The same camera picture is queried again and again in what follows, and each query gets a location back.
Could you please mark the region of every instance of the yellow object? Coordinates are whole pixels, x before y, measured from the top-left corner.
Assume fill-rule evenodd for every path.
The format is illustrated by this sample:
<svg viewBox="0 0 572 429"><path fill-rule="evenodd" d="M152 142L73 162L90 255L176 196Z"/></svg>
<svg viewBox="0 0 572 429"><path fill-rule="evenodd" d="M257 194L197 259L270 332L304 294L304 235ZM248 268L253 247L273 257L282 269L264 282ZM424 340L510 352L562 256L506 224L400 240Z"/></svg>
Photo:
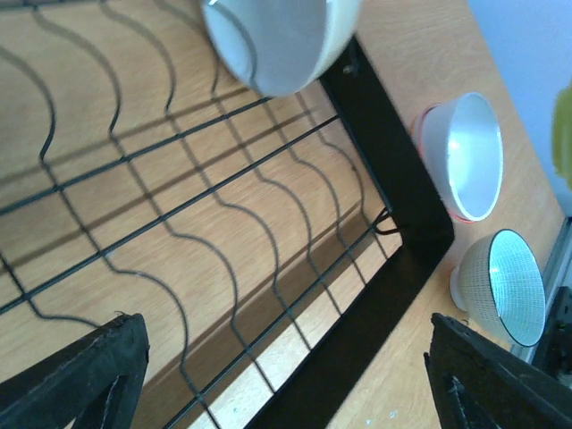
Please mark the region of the yellow object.
<svg viewBox="0 0 572 429"><path fill-rule="evenodd" d="M572 82L560 91L552 123L552 163L572 189Z"/></svg>

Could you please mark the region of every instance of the bowl base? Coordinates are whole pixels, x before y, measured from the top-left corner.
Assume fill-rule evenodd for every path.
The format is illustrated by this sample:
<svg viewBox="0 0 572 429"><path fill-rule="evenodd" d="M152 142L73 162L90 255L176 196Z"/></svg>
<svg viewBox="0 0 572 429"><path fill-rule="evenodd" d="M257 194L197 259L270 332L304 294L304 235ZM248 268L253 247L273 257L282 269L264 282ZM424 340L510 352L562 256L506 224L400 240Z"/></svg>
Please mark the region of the bowl base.
<svg viewBox="0 0 572 429"><path fill-rule="evenodd" d="M461 290L458 284L458 266L450 274L449 280L450 297L453 298L453 302L459 310L467 311L467 306L465 306L465 301L461 296Z"/></svg>

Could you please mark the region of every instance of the wood grain surface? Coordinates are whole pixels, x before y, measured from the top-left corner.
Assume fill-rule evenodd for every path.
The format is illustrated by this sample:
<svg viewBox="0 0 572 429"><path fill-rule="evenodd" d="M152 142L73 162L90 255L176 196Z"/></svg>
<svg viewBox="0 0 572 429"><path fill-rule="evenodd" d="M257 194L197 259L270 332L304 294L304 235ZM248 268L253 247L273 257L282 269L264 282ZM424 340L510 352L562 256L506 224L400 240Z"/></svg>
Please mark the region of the wood grain surface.
<svg viewBox="0 0 572 429"><path fill-rule="evenodd" d="M9 212L0 305L14 304L0 315L0 381L91 329L70 317L141 313L151 358L134 427L160 427L193 399L179 369L185 341L185 370L203 389L315 284L206 395L220 425L247 423L400 245L399 235L380 245L370 233L346 252L383 205L341 124L312 132L334 116L321 88L260 103L216 66L195 6L0 13L0 210ZM35 315L17 301L17 282L42 290L31 299L40 314L67 319ZM178 426L210 426L202 411Z"/></svg>
<svg viewBox="0 0 572 429"><path fill-rule="evenodd" d="M199 16L197 5L185 0L0 13L0 208L54 186L38 161L54 123L49 100L55 132L46 163L57 183L117 163L63 193L93 242L60 192L0 217L0 251L25 290L333 115L314 84L302 92L307 105L287 97L269 102L270 113L257 105L224 119L258 97L224 69L213 97L215 60ZM458 225L450 253L331 423L438 427L422 355L431 339L431 313L467 318L450 300L450 270L470 243L499 228L520 232L544 266L563 217L464 1L366 0L358 35L404 123L428 105L468 91L488 97L500 119L505 176L497 207L481 223ZM49 91L47 101L36 77ZM212 124L177 139L205 121ZM129 158L158 142L164 144ZM363 197L357 175L364 182ZM316 268L322 272L343 254L344 243L366 230L364 215L371 219L382 207L357 153L339 122L333 122L320 135L302 139L292 151L115 248L106 254L109 265L100 257L39 293L34 302L45 315L81 316L98 324L116 311L142 313L152 354L133 427L160 427L193 398L178 367L181 313L163 285L179 298L189 320L185 368L203 388L243 349L230 324L235 299L236 328L250 342L283 311L276 291L290 304L316 282ZM368 280L399 245L397 236L384 238L384 255L368 237L354 250L355 262L345 258L324 279L331 297L318 284L291 313L297 325L284 317L252 349L273 389L307 354L300 332L314 345L339 317L336 306L343 311L363 287L360 274ZM20 295L4 269L0 306ZM89 329L41 320L29 304L0 315L0 381ZM234 428L247 423L270 395L259 369L246 358L206 401L222 427ZM213 427L200 404L177 427L189 425Z"/></svg>

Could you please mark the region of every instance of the bowl with red rim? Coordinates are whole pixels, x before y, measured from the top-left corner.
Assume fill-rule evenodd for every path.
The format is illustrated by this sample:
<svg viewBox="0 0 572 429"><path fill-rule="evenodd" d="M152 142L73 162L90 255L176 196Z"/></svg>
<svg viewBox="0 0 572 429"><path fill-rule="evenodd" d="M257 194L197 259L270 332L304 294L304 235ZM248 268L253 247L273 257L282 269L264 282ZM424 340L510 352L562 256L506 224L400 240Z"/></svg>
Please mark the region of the bowl with red rim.
<svg viewBox="0 0 572 429"><path fill-rule="evenodd" d="M454 220L482 221L501 193L501 127L481 94L431 105L413 125L413 140Z"/></svg>

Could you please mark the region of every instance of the white ceramic bowl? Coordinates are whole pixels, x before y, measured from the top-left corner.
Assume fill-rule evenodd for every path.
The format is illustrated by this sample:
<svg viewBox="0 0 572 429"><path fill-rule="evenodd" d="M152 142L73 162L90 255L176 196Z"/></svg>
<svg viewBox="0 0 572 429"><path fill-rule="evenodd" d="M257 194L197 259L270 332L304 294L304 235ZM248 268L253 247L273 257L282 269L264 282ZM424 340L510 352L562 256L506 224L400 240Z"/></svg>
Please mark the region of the white ceramic bowl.
<svg viewBox="0 0 572 429"><path fill-rule="evenodd" d="M245 85L293 94L340 56L361 0L203 0L214 48Z"/></svg>
<svg viewBox="0 0 572 429"><path fill-rule="evenodd" d="M486 98L473 92L432 106L416 120L414 141L454 219L476 222L491 213L503 156L501 129Z"/></svg>
<svg viewBox="0 0 572 429"><path fill-rule="evenodd" d="M533 252L512 230L477 241L450 278L457 307L488 332L521 346L543 335L546 302Z"/></svg>

